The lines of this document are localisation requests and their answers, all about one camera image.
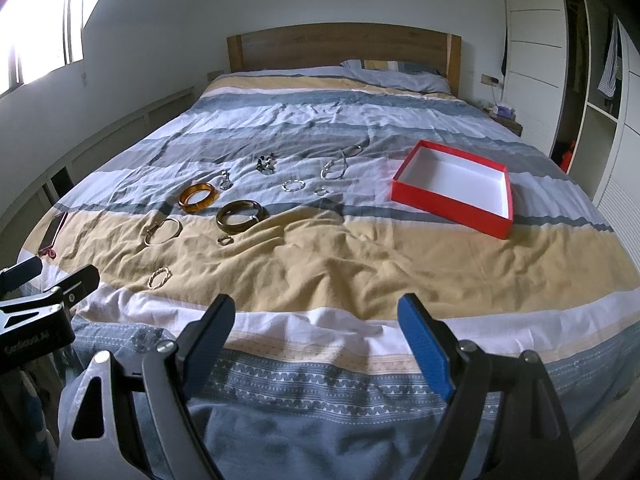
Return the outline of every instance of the nightstand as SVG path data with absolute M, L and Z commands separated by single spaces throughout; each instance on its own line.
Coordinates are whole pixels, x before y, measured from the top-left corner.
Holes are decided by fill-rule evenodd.
M 508 130 L 511 130 L 517 136 L 522 135 L 522 124 L 517 123 L 513 119 L 507 119 L 506 117 L 502 117 L 500 115 L 496 115 L 493 112 L 488 113 L 489 117 L 491 117 L 495 122 L 501 124 Z

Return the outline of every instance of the bedspread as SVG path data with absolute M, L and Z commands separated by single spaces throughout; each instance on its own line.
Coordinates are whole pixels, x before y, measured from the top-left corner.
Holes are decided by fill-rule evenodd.
M 448 94 L 384 86 L 368 72 L 217 79 L 190 110 L 78 184 L 21 254 L 36 252 L 56 212 L 69 212 L 57 259 L 44 258 L 31 286 L 43 290 L 88 263 L 100 270 L 100 287 L 74 317 L 85 363 L 97 349 L 143 351 L 177 335 L 219 292 L 234 299 L 234 329 L 191 405 L 229 478 L 408 477 L 445 405 L 398 327 L 406 292 L 487 352 L 539 352 L 574 436 L 636 376 L 640 277 L 588 197 L 480 110 Z M 507 166 L 507 240 L 389 199 L 392 176 L 420 139 Z M 363 150 L 348 158 L 344 177 L 321 179 L 354 144 Z M 269 153 L 276 171 L 264 175 L 255 159 Z M 216 186 L 221 170 L 233 187 L 197 214 L 181 211 L 180 192 Z M 294 178 L 304 189 L 284 192 Z M 318 186 L 328 194 L 315 194 Z M 269 216 L 221 247 L 215 215 L 240 199 Z M 146 229 L 166 216 L 180 220 L 180 235 L 145 247 Z M 172 277 L 147 290 L 164 266 Z M 489 395 L 480 444 L 496 409 Z

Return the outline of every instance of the wooden headboard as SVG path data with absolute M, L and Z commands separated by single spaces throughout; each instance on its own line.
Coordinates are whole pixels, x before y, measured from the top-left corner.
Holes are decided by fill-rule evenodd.
M 442 72 L 458 95 L 462 38 L 383 23 L 309 23 L 226 38 L 231 72 L 339 65 L 346 59 L 413 61 Z

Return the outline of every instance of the window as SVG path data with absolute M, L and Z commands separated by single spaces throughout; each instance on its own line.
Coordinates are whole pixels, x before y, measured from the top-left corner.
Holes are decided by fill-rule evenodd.
M 0 96 L 82 59 L 98 0 L 8 0 L 0 9 Z

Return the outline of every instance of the smartphone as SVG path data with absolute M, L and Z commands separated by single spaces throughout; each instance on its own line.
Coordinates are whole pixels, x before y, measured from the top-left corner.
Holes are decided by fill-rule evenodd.
M 62 229 L 62 224 L 66 220 L 66 215 L 67 213 L 64 212 L 53 217 L 38 248 L 38 256 L 47 255 L 52 260 L 55 259 L 56 251 L 53 250 L 53 244 L 56 243 L 56 238 L 58 237 L 60 229 Z

